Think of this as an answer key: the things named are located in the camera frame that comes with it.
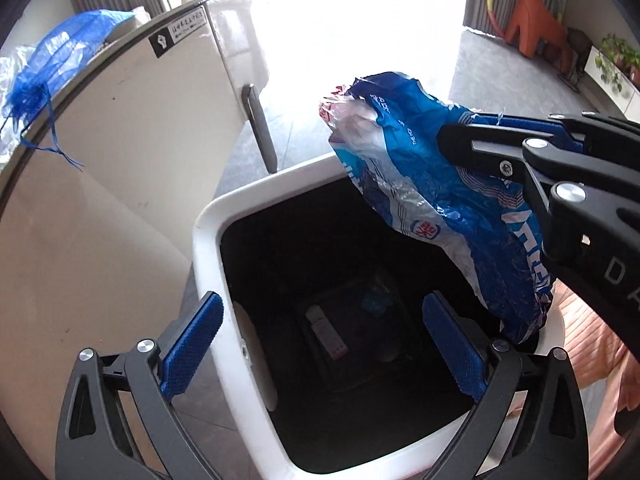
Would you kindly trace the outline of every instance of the bolt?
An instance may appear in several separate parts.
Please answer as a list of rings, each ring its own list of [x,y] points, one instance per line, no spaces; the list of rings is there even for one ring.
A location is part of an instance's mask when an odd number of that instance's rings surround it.
[[[156,344],[151,341],[151,339],[143,339],[138,343],[138,352],[146,354],[147,352],[151,352],[154,346],[156,346]]]
[[[78,354],[78,359],[81,361],[88,361],[94,356],[94,351],[90,348],[85,348]]]
[[[558,361],[564,361],[566,359],[566,352],[561,348],[554,348],[554,357],[558,359]]]
[[[556,193],[563,200],[567,200],[567,202],[584,202],[587,199],[587,194],[584,190],[573,182],[558,184],[556,186]]]
[[[509,343],[503,341],[502,339],[496,339],[492,344],[495,350],[498,352],[506,352],[509,349]]]
[[[546,148],[549,145],[549,143],[546,142],[545,139],[538,139],[537,137],[527,139],[525,140],[525,142],[530,148]]]
[[[511,176],[513,174],[513,166],[508,160],[504,160],[500,163],[500,173],[504,176]]]

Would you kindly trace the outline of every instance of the black and white sticker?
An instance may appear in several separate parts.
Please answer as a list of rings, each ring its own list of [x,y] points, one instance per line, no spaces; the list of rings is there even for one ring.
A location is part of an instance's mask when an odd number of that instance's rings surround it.
[[[188,14],[172,21],[164,28],[155,31],[149,36],[149,43],[153,47],[156,57],[162,56],[195,30],[207,23],[207,15],[203,7],[198,7]]]

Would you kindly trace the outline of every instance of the blue gripper pad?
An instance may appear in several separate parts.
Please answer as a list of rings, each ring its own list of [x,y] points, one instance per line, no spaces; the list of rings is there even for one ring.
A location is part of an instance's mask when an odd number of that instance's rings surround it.
[[[479,402],[487,387],[484,361],[443,301],[433,293],[425,297],[422,320],[460,391]]]
[[[162,360],[160,391],[171,402],[183,394],[222,325],[222,298],[211,293]]]

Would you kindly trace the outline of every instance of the floor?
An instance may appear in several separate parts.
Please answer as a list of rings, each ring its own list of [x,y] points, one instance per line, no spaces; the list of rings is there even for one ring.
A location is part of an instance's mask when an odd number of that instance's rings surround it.
[[[298,6],[291,1],[254,0],[253,10],[271,72],[260,100],[278,170],[330,151],[329,129],[318,116],[318,101],[354,76],[398,70],[420,79],[425,90],[441,99],[488,112],[544,118],[593,109],[543,60],[525,59],[501,41],[461,30],[465,0],[293,0],[300,2]],[[357,5],[350,7],[347,1]],[[266,175],[247,125],[216,196]],[[183,307],[191,308],[197,301],[192,272]],[[209,356],[187,392],[175,397],[174,407],[225,480],[260,478]]]

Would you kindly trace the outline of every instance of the crumpled blue and white wrapper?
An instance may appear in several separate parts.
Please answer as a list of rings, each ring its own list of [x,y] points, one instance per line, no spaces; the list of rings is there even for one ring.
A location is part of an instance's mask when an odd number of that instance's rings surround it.
[[[440,246],[507,338],[522,342],[544,326],[553,277],[540,261],[542,235],[522,186],[453,166],[436,142],[443,124],[496,124],[498,116],[444,104],[394,72],[338,87],[320,115],[369,205],[397,231]]]

